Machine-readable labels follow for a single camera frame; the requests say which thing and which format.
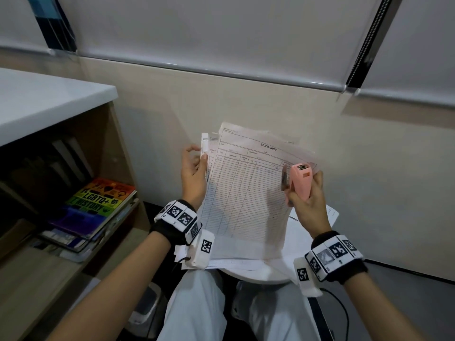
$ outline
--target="right hand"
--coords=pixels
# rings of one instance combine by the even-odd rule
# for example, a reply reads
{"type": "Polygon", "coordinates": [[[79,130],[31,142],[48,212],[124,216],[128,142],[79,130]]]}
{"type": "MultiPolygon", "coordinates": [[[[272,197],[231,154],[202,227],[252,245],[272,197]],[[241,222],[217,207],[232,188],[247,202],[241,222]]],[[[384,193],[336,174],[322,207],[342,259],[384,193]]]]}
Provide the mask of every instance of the right hand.
{"type": "Polygon", "coordinates": [[[322,185],[323,173],[319,171],[313,176],[310,198],[307,201],[301,200],[295,191],[290,189],[285,190],[285,194],[287,194],[289,200],[294,204],[299,222],[310,233],[313,239],[321,233],[332,230],[328,223],[322,185]]]}

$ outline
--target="left hand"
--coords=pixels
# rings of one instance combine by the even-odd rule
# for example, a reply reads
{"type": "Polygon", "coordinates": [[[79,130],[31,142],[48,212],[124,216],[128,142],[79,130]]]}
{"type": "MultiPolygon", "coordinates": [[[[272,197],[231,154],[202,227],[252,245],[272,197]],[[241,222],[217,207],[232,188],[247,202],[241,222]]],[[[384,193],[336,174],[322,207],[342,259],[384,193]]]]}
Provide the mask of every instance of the left hand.
{"type": "Polygon", "coordinates": [[[202,205],[207,189],[205,173],[207,171],[207,154],[192,157],[191,151],[201,148],[192,144],[182,151],[182,199],[190,203],[197,211],[202,205]]]}

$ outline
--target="rainbow book cover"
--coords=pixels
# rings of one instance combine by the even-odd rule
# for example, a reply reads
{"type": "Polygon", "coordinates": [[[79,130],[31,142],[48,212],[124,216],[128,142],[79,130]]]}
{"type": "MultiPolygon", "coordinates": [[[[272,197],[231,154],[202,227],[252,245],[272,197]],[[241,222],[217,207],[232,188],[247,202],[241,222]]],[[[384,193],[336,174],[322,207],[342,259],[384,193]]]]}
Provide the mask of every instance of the rainbow book cover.
{"type": "Polygon", "coordinates": [[[136,189],[131,185],[95,178],[71,196],[48,222],[89,240],[122,209],[135,192],[136,189]]]}

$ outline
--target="printed form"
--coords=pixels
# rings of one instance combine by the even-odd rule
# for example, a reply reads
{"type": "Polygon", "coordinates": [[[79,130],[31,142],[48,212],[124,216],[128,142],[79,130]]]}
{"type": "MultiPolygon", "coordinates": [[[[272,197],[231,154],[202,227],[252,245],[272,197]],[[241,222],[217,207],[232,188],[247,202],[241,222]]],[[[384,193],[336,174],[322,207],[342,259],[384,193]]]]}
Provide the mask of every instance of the printed form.
{"type": "Polygon", "coordinates": [[[280,189],[282,167],[307,162],[316,172],[313,157],[270,133],[229,123],[221,125],[213,151],[198,211],[202,225],[216,235],[213,258],[279,256],[291,211],[280,189]]]}

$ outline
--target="hand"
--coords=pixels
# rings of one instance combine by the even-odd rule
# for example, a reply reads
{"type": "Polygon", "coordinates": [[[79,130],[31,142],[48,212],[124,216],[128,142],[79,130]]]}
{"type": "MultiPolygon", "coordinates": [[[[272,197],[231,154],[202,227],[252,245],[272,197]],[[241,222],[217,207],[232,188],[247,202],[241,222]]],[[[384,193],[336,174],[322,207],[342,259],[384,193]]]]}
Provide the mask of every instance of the hand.
{"type": "Polygon", "coordinates": [[[182,199],[190,203],[197,211],[202,205],[207,188],[205,173],[207,171],[207,154],[191,157],[191,151],[201,148],[192,144],[182,151],[182,199]]]}
{"type": "Polygon", "coordinates": [[[319,171],[313,176],[310,198],[307,201],[301,200],[293,190],[286,189],[284,191],[289,201],[294,204],[299,222],[310,233],[313,239],[317,235],[332,229],[328,223],[322,185],[323,173],[319,171]]]}

